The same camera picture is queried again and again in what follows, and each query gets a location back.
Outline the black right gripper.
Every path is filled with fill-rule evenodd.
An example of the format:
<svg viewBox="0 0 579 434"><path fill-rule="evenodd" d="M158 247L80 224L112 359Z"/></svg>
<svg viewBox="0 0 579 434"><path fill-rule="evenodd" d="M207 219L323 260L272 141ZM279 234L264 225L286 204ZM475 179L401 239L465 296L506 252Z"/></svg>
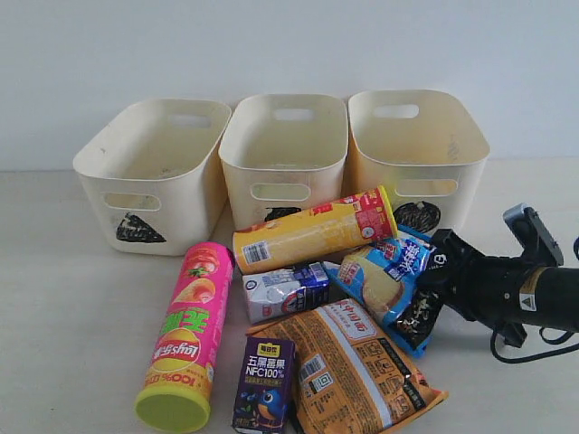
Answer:
<svg viewBox="0 0 579 434"><path fill-rule="evenodd" d="M475 289L476 286L497 287L494 280L484 283L485 275L492 267L505 268L511 258L485 255L451 229L437 230L430 244L434 247L433 254L441 254L445 262L428 266L417 278L417 289L436 296L467 321L507 322L499 308L483 312L483 303L475 300Z"/></svg>

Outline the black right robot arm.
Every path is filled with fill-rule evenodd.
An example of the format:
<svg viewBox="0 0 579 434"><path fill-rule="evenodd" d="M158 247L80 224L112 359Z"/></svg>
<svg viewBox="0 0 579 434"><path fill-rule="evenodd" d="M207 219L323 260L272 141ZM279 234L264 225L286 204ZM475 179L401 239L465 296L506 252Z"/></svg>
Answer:
<svg viewBox="0 0 579 434"><path fill-rule="evenodd" d="M418 287L469 321L496 328L506 323L578 331L578 270L562 266L563 255L546 230L524 230L523 253L490 256L452 230L432 237L444 265L428 269Z"/></svg>

